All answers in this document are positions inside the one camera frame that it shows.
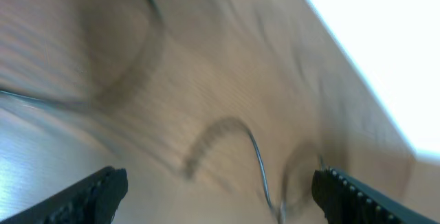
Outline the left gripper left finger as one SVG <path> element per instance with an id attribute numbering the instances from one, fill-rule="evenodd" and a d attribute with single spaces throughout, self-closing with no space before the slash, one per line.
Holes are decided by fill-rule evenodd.
<path id="1" fill-rule="evenodd" d="M 127 192 L 127 171 L 107 166 L 1 224 L 111 224 Z"/>

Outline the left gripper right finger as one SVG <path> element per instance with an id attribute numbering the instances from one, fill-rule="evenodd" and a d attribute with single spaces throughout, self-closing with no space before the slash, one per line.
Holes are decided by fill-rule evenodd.
<path id="1" fill-rule="evenodd" d="M 341 170 L 313 174 L 313 200 L 332 224 L 436 224 Z"/>

